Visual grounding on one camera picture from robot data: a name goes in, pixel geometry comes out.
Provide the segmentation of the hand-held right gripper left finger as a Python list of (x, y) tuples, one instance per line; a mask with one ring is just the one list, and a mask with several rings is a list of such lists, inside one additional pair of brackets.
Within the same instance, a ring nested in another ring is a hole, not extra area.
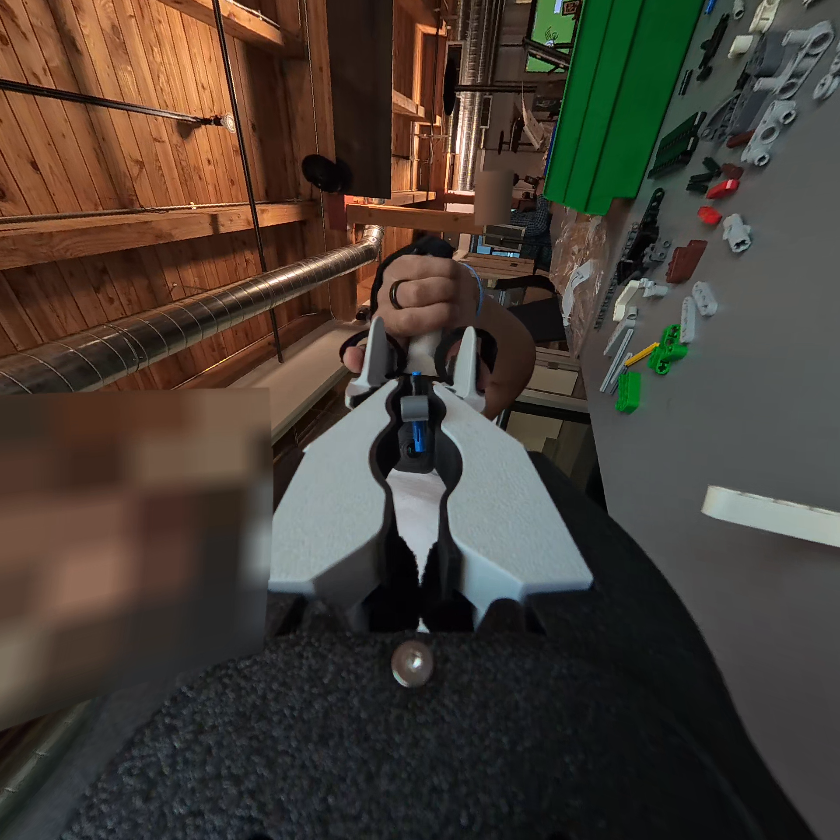
[(322, 601), (352, 629), (417, 630), (417, 559), (386, 478), (402, 422), (387, 382), (310, 444), (272, 517), (268, 590)]

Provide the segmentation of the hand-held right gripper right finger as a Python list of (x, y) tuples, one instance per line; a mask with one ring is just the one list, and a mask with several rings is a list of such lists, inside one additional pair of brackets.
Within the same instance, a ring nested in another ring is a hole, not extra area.
[(445, 385), (429, 401), (445, 492), (421, 587), (427, 629), (469, 632), (494, 602), (589, 590), (593, 573), (525, 447)]

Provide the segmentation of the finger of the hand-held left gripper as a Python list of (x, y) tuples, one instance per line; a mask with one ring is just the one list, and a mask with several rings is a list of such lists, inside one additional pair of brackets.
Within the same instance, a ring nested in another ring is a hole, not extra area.
[(402, 375), (406, 368), (406, 352), (387, 333), (382, 317), (374, 317), (367, 331), (357, 332), (344, 342), (344, 351), (364, 344), (364, 360), (360, 373), (345, 390), (345, 405), (357, 407), (389, 380)]
[[(455, 345), (458, 345), (455, 367), (452, 373), (447, 373), (448, 354)], [(434, 368), (439, 381), (463, 402), (483, 414), (486, 398), (478, 389), (479, 350), (480, 333), (474, 327), (444, 332), (434, 351)]]

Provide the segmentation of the black lego beam blue pins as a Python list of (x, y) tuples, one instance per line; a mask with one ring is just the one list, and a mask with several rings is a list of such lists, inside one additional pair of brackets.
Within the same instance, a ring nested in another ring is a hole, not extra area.
[(435, 431), (428, 377), (414, 371), (406, 378), (406, 393), (399, 401), (396, 469), (403, 473), (430, 475), (434, 471)]

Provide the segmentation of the tan building piece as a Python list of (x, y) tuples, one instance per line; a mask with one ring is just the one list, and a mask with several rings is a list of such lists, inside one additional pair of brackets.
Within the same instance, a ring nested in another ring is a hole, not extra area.
[(709, 486), (701, 512), (746, 528), (839, 547), (838, 511)]

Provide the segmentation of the person's left forearm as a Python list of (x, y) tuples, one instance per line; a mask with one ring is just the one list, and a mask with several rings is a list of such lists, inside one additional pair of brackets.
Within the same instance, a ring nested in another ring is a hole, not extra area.
[(530, 331), (508, 309), (489, 299), (483, 305), (478, 325), (497, 343), (493, 371), (483, 367), (484, 416), (496, 419), (508, 409), (529, 384), (536, 363), (536, 346)]

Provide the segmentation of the pile of assorted lego pieces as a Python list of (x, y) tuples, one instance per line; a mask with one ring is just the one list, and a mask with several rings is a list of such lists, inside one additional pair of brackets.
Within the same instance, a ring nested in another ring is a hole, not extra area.
[(753, 231), (737, 203), (778, 155), (805, 106), (838, 89), (838, 3), (758, 2), (750, 24), (732, 2), (681, 78), (643, 183), (640, 210), (604, 286), (594, 330), (606, 330), (599, 393), (638, 406), (642, 375), (683, 358), (716, 304), (698, 266), (721, 239), (735, 256)]

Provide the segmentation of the person's left hand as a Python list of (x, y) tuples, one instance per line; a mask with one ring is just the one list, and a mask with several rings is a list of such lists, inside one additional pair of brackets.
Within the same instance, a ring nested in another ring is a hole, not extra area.
[(480, 284), (459, 262), (430, 255), (395, 259), (371, 288), (371, 318), (382, 317), (388, 334), (409, 340), (459, 327), (481, 329)]

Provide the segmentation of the person in white shirt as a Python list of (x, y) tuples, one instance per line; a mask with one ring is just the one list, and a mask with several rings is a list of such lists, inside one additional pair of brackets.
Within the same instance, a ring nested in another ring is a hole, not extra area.
[(392, 492), (397, 530), (421, 571), (438, 538), (445, 483), (435, 471), (421, 474), (398, 469), (392, 470), (386, 481)]

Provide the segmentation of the black ceiling rod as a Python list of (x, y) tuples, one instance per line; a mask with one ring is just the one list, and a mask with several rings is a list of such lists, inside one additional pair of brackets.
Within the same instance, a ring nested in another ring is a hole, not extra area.
[(234, 120), (234, 134), (238, 144), (241, 168), (245, 179), (248, 207), (255, 236), (255, 244), (259, 258), (259, 265), (261, 268), (261, 273), (265, 275), (268, 272), (266, 253), (264, 249), (263, 238), (261, 235), (261, 228), (259, 225), (259, 213), (256, 205), (256, 197), (249, 168), (249, 159), (246, 150), (245, 135), (238, 110), (238, 99), (235, 79), (228, 54), (228, 46), (224, 30), (224, 16), (222, 13), (221, 3), (219, 1), (212, 1), (211, 5), (213, 9), (213, 20), (217, 31), (217, 40), (219, 44), (220, 56), (222, 59), (224, 75), (227, 84), (227, 93), (230, 100), (230, 111)]

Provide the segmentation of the dark hanging panel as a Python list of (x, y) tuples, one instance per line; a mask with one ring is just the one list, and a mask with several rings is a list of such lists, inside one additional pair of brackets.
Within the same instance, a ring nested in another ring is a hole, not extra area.
[(392, 194), (393, 3), (328, 1), (332, 121), (346, 193)]

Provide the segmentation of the ribbed silver ducts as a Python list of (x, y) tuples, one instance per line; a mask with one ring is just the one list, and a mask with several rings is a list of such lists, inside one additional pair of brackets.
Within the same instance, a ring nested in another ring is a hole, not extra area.
[(458, 11), (458, 36), (464, 42), (458, 84), (467, 87), (457, 94), (458, 166), (454, 185), (458, 191), (471, 191), (475, 187), (480, 111), (484, 97), (478, 87), (489, 82), (497, 32), (497, 11), (496, 1), (461, 2)]

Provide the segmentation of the green plastic tray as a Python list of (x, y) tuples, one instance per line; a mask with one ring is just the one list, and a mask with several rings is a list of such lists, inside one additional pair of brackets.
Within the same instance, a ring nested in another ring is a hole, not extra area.
[(588, 1), (543, 193), (605, 215), (635, 198), (700, 17), (701, 1)]

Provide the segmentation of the green display screen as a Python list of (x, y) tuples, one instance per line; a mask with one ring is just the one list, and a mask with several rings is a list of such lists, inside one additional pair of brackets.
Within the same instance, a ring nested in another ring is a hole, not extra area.
[(531, 1), (526, 38), (565, 56), (558, 66), (533, 53), (528, 54), (525, 71), (529, 74), (567, 71), (571, 62), (583, 1)]

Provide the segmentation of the silver air duct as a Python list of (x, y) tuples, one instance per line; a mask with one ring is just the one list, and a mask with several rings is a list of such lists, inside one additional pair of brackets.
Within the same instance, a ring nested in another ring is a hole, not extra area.
[(106, 322), (1, 359), (1, 394), (94, 392), (375, 261), (384, 228), (360, 242)]

